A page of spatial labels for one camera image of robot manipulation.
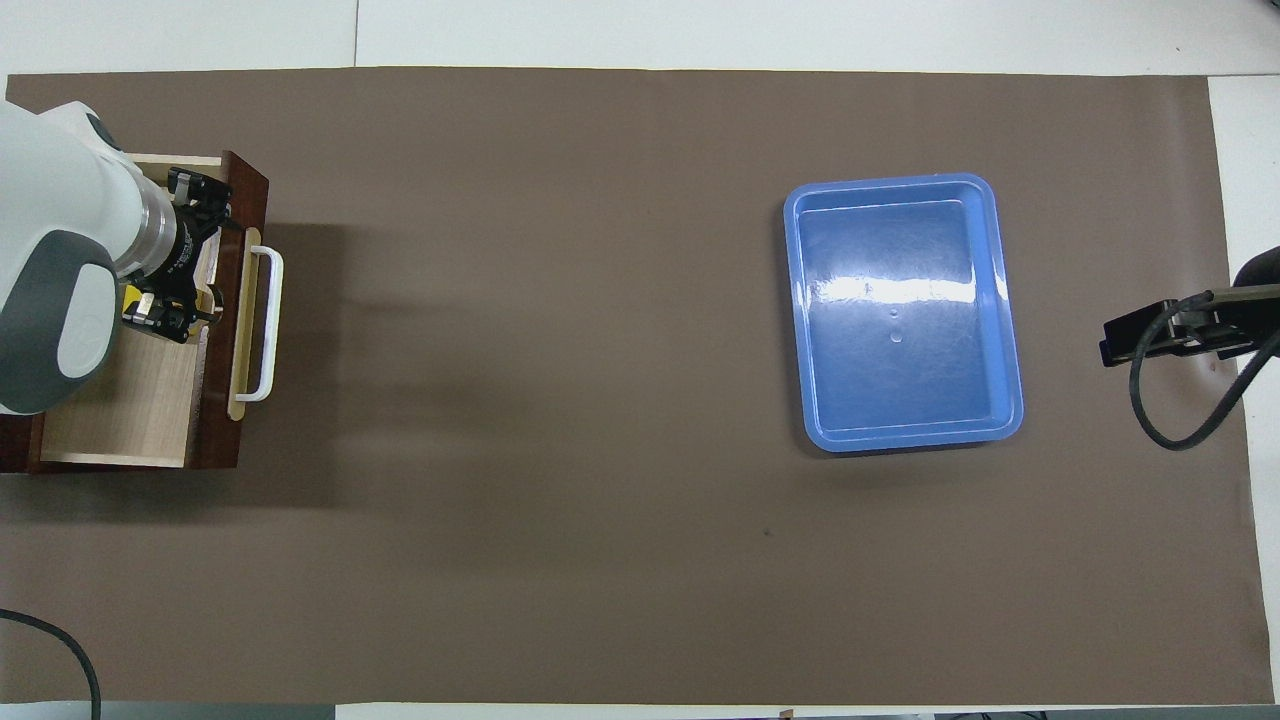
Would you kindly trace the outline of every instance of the wooden drawer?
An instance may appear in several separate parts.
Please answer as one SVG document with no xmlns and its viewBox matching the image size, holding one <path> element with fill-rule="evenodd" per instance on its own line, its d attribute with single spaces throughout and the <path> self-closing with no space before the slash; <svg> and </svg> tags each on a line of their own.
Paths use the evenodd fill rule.
<svg viewBox="0 0 1280 720">
<path fill-rule="evenodd" d="M 161 187 L 173 165 L 232 186 L 232 223 L 205 243 L 196 272 L 220 295 L 221 316 L 184 345 L 120 328 L 106 364 L 70 400 L 42 415 L 0 415 L 0 471 L 236 466 L 257 288 L 250 247 L 261 242 L 268 181 L 234 152 L 133 159 Z"/>
</svg>

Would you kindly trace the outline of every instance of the drawer handle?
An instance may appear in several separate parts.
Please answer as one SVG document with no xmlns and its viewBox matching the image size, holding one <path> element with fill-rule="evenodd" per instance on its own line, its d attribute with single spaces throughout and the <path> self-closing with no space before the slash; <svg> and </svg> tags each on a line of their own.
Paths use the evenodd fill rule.
<svg viewBox="0 0 1280 720">
<path fill-rule="evenodd" d="M 237 392 L 236 400 L 239 402 L 257 402 L 266 400 L 266 396 L 271 395 L 271 386 L 275 383 L 275 336 L 280 331 L 280 295 L 284 288 L 284 258 L 265 245 L 255 245 L 250 247 L 250 252 L 268 258 L 271 265 L 271 274 L 268 277 L 266 283 L 262 366 L 257 377 L 257 389 L 253 392 Z"/>
</svg>

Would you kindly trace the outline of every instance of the blue plastic tray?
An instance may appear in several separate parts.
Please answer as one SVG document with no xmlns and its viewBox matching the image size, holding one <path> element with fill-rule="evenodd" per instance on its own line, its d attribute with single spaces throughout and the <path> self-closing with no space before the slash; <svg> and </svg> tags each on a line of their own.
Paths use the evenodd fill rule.
<svg viewBox="0 0 1280 720">
<path fill-rule="evenodd" d="M 783 208 L 805 429 L 832 452 L 1023 420 L 996 197 L 978 176 L 806 184 Z"/>
</svg>

